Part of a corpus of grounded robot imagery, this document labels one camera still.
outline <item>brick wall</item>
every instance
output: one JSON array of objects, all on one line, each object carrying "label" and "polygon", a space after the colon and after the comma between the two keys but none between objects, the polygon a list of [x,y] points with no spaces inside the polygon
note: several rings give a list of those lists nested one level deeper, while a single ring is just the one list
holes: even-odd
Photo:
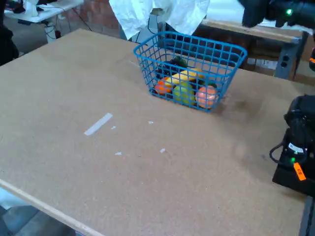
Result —
[{"label": "brick wall", "polygon": [[[110,34],[114,30],[118,32],[119,24],[109,4],[109,0],[85,0],[84,4],[77,7],[76,11],[84,21],[92,28],[93,31]],[[68,11],[71,23],[79,23],[80,18],[74,11]]]}]

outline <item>banana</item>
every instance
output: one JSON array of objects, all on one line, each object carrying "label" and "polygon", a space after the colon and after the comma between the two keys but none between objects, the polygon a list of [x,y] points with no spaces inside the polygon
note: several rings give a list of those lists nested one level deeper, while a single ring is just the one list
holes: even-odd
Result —
[{"label": "banana", "polygon": [[201,69],[199,68],[191,68],[191,70],[193,71],[187,71],[184,70],[180,73],[177,73],[175,75],[172,75],[171,77],[167,77],[165,78],[165,84],[169,84],[169,85],[179,85],[181,82],[183,81],[191,81],[191,80],[195,80],[197,79],[197,77],[199,79],[204,79],[205,76],[199,74],[198,72],[202,72]]}]

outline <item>cork board surface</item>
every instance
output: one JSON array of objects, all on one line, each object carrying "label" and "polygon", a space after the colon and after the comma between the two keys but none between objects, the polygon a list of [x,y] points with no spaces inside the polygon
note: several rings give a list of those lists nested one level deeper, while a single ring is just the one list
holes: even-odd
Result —
[{"label": "cork board surface", "polygon": [[267,154],[315,89],[239,70],[206,114],[149,95],[134,47],[79,30],[0,68],[0,186],[86,235],[297,235]]}]

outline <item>orange tag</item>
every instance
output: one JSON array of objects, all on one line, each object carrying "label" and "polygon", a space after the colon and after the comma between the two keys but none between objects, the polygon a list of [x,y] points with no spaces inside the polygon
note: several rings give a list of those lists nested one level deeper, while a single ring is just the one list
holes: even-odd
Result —
[{"label": "orange tag", "polygon": [[296,172],[297,176],[299,177],[299,180],[300,181],[306,180],[306,177],[305,177],[305,175],[304,175],[304,173],[302,171],[302,168],[301,168],[300,164],[295,162],[293,167],[295,169],[295,172]]}]

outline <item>wire basket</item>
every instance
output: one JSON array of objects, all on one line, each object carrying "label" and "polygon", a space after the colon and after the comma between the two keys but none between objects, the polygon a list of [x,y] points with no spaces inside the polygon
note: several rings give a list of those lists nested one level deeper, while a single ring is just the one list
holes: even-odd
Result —
[{"label": "wire basket", "polygon": [[206,112],[223,98],[247,56],[236,45],[170,31],[148,38],[134,53],[152,95]]}]

